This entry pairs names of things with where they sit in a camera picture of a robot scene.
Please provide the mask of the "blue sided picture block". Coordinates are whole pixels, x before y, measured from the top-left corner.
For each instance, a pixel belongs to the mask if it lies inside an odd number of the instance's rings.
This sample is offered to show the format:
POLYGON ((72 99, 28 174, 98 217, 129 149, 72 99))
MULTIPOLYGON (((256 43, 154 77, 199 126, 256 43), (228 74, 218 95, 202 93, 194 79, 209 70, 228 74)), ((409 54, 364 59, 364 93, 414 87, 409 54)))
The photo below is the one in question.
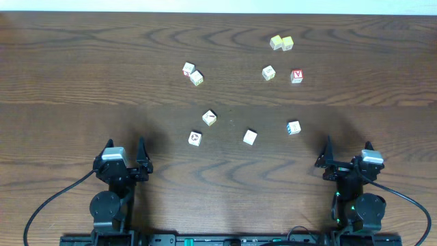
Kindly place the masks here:
POLYGON ((298 134, 301 131, 300 122, 293 121, 287 123, 287 132, 289 135, 298 134))

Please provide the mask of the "hammer picture block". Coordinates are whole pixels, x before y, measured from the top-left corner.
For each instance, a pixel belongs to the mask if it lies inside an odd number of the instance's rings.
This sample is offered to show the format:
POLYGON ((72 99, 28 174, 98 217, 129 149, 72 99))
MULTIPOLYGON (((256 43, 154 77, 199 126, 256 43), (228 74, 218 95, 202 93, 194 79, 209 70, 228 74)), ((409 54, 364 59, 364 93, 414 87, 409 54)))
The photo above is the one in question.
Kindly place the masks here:
POLYGON ((217 120, 217 116, 215 114, 215 112, 213 112, 212 110, 208 110, 207 112, 205 112, 202 115, 202 120, 208 125, 211 126, 213 123, 216 122, 217 120))

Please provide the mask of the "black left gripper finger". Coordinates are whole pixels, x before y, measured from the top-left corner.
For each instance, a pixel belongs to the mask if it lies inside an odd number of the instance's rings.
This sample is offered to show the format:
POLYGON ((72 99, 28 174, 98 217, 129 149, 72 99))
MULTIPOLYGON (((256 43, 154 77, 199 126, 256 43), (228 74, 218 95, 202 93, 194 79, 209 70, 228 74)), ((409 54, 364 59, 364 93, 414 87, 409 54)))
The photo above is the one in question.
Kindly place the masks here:
POLYGON ((109 139, 102 152, 104 152, 107 148, 113 148, 113 147, 114 147, 113 140, 109 139))
POLYGON ((144 167, 149 167, 150 165, 150 159, 145 149, 145 142, 143 137, 139 138, 136 162, 144 167))

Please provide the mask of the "soccer ball picture block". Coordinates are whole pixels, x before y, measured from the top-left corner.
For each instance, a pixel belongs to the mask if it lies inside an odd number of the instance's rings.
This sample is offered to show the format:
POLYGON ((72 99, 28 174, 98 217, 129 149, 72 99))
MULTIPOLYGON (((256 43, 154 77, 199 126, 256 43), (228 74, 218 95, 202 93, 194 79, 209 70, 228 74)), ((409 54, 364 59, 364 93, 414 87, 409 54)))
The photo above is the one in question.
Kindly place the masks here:
POLYGON ((191 131, 188 142, 191 145, 199 146, 201 143, 202 134, 198 132, 191 131))

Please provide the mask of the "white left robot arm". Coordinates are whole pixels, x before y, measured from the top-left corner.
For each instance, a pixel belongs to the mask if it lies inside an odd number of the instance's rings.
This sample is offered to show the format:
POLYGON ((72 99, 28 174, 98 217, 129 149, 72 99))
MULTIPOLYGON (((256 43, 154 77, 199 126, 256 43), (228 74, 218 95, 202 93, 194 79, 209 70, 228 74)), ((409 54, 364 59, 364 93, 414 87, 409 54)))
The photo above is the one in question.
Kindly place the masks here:
POLYGON ((109 189, 96 194, 89 205, 90 214, 94 218, 92 245, 148 244, 147 236, 131 226, 135 187, 138 182, 148 181, 153 172, 142 137, 139 139, 136 162, 137 167, 129 167, 125 149, 115 147, 111 139, 94 159, 96 177, 108 184, 109 189))

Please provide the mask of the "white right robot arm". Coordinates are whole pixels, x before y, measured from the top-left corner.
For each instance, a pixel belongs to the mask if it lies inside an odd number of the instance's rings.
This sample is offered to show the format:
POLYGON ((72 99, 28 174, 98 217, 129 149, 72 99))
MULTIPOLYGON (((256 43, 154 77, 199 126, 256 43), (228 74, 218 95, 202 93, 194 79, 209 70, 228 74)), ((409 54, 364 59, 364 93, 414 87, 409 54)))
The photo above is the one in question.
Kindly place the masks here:
POLYGON ((328 140, 315 166, 323 168, 322 178, 335 182, 337 188, 331 205, 331 217, 337 222, 337 229, 321 236, 318 243, 372 244, 374 234, 382 227, 386 201, 379 195, 364 192, 363 187, 375 181, 384 168, 382 155, 368 141, 351 161, 337 161, 331 140, 328 140))

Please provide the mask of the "plain white picture block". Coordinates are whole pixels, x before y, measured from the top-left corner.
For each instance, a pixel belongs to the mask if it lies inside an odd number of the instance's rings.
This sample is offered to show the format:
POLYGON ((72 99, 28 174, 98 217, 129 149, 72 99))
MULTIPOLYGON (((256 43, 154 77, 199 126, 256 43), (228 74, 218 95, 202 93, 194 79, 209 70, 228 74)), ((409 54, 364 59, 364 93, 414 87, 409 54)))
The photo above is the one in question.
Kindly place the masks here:
POLYGON ((243 142, 252 146, 256 138, 257 133, 255 131, 252 131, 251 129, 248 129, 243 137, 243 142))

